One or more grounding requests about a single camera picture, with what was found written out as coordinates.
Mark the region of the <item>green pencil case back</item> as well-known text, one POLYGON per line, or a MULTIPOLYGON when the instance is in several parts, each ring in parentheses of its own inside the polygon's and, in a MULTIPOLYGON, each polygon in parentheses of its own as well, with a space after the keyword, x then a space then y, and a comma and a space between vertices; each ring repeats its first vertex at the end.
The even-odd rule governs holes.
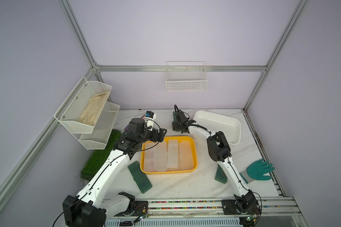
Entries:
POLYGON ((175 111, 172 112, 172 116, 173 116, 172 130, 173 131, 179 131, 179 129, 177 127, 177 123, 178 123, 177 114, 175 111))

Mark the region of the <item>yellow plastic tray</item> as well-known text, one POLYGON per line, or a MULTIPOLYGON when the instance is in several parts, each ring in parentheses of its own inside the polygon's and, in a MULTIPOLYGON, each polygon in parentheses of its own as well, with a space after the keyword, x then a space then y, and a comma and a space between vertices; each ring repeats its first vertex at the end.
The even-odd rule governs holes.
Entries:
POLYGON ((188 136, 169 136, 143 144, 140 169, 145 174, 189 173, 198 167, 195 142, 188 136))

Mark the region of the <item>clear pencil case pink pen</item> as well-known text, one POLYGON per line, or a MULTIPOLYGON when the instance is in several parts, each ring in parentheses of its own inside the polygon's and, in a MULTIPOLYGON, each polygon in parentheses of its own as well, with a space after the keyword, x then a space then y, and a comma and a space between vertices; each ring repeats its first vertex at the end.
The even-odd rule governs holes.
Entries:
POLYGON ((155 149, 153 146, 154 142, 145 144, 144 151, 144 171, 145 172, 154 172, 155 171, 155 149))

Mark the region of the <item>white plastic storage box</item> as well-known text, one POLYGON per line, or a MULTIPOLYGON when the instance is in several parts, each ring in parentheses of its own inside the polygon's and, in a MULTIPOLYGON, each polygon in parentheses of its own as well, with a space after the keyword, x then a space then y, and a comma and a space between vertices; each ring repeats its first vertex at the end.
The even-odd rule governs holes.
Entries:
POLYGON ((199 110, 193 118, 198 125, 209 131, 222 131, 231 145, 237 145, 241 140, 241 122, 233 117, 199 110))

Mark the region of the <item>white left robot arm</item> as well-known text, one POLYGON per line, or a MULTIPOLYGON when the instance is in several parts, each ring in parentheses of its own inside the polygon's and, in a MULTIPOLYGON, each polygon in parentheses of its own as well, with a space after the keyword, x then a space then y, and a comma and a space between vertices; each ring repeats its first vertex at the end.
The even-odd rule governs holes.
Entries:
POLYGON ((164 141, 167 129, 155 129, 149 120, 133 118, 115 142, 105 163, 76 196, 67 196, 63 202, 65 225, 68 227, 103 227, 105 222, 122 214, 135 212, 135 197, 120 192, 115 198, 105 201, 105 195, 120 171, 130 162, 135 153, 142 151, 148 141, 159 144, 164 141))

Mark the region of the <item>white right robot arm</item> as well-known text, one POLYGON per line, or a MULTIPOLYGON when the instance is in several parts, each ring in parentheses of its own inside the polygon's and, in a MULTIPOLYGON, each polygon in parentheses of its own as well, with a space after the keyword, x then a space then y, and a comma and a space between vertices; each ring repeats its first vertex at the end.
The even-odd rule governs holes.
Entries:
POLYGON ((175 105, 172 129, 206 139, 210 158, 221 167, 233 188, 234 212, 249 214, 254 211, 256 217, 259 218, 262 215, 262 201, 255 198, 256 193, 249 189, 232 159, 230 145, 238 144, 241 138, 238 137, 237 141, 234 139, 232 142, 227 141, 228 138, 231 138, 232 132, 238 136, 241 135, 241 122, 236 118, 207 111, 197 111, 195 116, 206 126, 199 125, 196 120, 191 119, 187 113, 175 105))

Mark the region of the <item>green artificial grass mat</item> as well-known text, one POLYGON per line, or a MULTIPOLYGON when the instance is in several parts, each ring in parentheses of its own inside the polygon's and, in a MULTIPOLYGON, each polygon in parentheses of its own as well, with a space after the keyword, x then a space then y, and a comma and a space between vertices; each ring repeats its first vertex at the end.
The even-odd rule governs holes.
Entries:
POLYGON ((119 130, 112 130, 108 143, 103 150, 95 150, 82 170, 80 171, 80 179, 82 181, 90 181, 96 173, 99 171, 101 166, 107 160, 115 142, 120 138, 121 132, 119 130))

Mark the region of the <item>beige cloth in shelf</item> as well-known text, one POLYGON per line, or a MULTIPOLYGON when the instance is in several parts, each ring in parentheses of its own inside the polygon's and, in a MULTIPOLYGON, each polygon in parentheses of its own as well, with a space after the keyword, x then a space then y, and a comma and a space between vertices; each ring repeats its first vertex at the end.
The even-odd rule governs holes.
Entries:
POLYGON ((89 99, 83 112, 80 114, 78 122, 85 125, 94 126, 98 120, 103 106, 109 97, 109 94, 109 91, 94 94, 89 99))

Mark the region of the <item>white mesh two-tier shelf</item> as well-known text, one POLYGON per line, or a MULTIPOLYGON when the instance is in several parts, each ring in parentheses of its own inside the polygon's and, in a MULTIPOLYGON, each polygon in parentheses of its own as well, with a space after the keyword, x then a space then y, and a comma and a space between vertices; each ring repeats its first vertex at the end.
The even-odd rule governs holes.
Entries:
POLYGON ((112 86, 85 77, 54 118, 87 150, 105 149, 120 106, 109 101, 112 86))

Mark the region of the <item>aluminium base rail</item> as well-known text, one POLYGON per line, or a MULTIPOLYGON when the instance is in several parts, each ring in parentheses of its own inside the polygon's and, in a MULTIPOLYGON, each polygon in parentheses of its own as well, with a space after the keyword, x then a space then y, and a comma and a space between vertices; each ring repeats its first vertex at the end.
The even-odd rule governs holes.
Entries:
POLYGON ((234 214, 221 199, 149 200, 133 217, 114 217, 106 227, 306 227, 292 197, 266 197, 250 214, 234 214))

